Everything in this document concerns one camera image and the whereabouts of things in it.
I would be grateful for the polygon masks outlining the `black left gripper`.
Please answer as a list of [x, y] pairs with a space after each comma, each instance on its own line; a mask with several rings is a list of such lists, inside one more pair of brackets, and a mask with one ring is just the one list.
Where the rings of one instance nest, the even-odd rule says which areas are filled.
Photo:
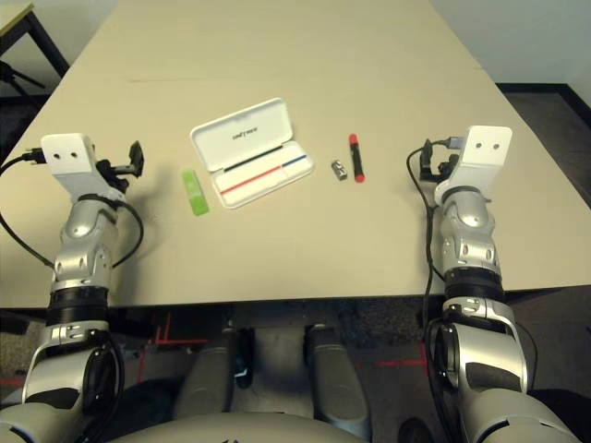
[[143, 173], [144, 155], [138, 140], [130, 146], [128, 157], [129, 165], [113, 166], [108, 160], [96, 162], [96, 169], [107, 185], [121, 194], [125, 194], [129, 186], [123, 175], [132, 174], [139, 178]]

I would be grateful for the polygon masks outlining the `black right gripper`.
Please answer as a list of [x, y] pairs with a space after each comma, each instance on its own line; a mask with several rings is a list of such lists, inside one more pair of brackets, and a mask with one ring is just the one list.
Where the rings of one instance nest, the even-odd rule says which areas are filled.
[[447, 180], [457, 164], [457, 155], [451, 154], [446, 162], [438, 165], [438, 172], [434, 175], [431, 170], [431, 157], [433, 153], [432, 142], [427, 139], [420, 149], [419, 154], [419, 178], [433, 179], [436, 183]]

